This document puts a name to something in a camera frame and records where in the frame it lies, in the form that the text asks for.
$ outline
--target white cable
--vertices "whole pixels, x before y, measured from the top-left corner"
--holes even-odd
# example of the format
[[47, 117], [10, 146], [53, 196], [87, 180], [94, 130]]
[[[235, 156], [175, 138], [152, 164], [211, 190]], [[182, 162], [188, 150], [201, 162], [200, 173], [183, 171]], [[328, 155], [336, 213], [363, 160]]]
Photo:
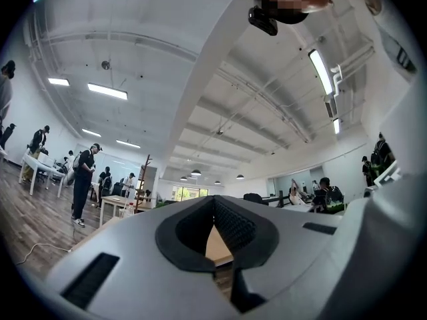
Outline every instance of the white cable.
[[55, 249], [66, 251], [66, 252], [68, 252], [68, 253], [71, 251], [71, 249], [70, 249], [70, 250], [68, 250], [68, 249], [59, 248], [59, 247], [56, 247], [56, 246], [54, 246], [54, 245], [52, 245], [52, 244], [48, 244], [48, 243], [36, 243], [36, 244], [34, 244], [34, 245], [33, 245], [33, 247], [31, 248], [31, 250], [29, 251], [29, 253], [25, 255], [24, 260], [23, 260], [23, 261], [21, 261], [21, 262], [16, 263], [16, 265], [20, 265], [20, 264], [25, 263], [25, 261], [27, 260], [28, 256], [30, 256], [30, 255], [31, 255], [31, 253], [33, 252], [34, 248], [35, 248], [36, 246], [38, 246], [38, 245], [48, 245], [48, 246], [54, 247]]

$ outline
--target black slot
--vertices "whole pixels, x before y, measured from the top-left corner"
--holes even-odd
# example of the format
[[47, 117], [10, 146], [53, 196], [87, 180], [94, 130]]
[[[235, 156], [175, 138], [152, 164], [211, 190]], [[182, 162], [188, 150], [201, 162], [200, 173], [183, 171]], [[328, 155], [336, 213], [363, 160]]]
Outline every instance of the black slot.
[[117, 256], [99, 254], [62, 293], [62, 296], [72, 304], [85, 309], [118, 261]]
[[305, 223], [302, 225], [304, 229], [309, 229], [315, 232], [325, 233], [327, 235], [333, 235], [336, 231], [336, 227], [330, 227], [328, 225], [316, 224], [316, 223]]

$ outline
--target sneaker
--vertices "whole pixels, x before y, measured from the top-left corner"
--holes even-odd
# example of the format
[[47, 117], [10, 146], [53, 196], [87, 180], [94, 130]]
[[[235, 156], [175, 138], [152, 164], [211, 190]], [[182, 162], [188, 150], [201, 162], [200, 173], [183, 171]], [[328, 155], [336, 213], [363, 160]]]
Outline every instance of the sneaker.
[[81, 221], [81, 219], [74, 219], [74, 223], [76, 223], [80, 227], [85, 227], [85, 223]]

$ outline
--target ceiling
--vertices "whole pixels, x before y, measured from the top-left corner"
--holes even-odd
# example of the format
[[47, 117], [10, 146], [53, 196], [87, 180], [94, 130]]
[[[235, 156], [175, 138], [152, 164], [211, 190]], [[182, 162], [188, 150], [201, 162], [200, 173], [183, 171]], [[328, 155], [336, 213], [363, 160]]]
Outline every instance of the ceiling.
[[[221, 17], [237, 9], [232, 1], [41, 0], [24, 32], [33, 70], [76, 135], [90, 137], [84, 128], [106, 144], [129, 141], [183, 173], [199, 169], [221, 179], [260, 155], [333, 136], [308, 53], [319, 50], [333, 67], [368, 41], [348, 0], [333, 0], [298, 25], [279, 24], [276, 37], [244, 19], [246, 30], [235, 39], [219, 33], [217, 42], [230, 43], [221, 49], [227, 55], [185, 105], [189, 76], [209, 61], [200, 63], [201, 54]], [[364, 76], [362, 67], [336, 97], [343, 130], [360, 122]], [[70, 87], [50, 85], [48, 77], [66, 78]], [[88, 83], [127, 91], [128, 100], [92, 93]], [[177, 127], [180, 114], [185, 120]]]

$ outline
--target gray wood floor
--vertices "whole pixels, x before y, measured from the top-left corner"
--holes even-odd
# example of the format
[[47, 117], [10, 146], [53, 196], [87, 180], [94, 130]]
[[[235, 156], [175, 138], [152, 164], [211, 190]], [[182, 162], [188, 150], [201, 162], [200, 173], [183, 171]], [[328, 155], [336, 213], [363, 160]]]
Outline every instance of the gray wood floor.
[[[57, 185], [50, 182], [46, 190], [44, 184], [36, 183], [30, 196], [30, 184], [18, 184], [18, 177], [19, 168], [4, 162], [0, 170], [0, 231], [14, 262], [22, 261], [36, 243], [70, 249], [98, 228], [100, 209], [92, 207], [96, 202], [89, 199], [90, 193], [83, 210], [86, 227], [80, 228], [71, 222], [73, 187], [63, 188], [57, 198]], [[112, 215], [113, 207], [106, 205], [104, 222]], [[66, 254], [52, 247], [37, 246], [22, 267], [44, 279]], [[218, 269], [216, 283], [230, 297], [231, 265]]]

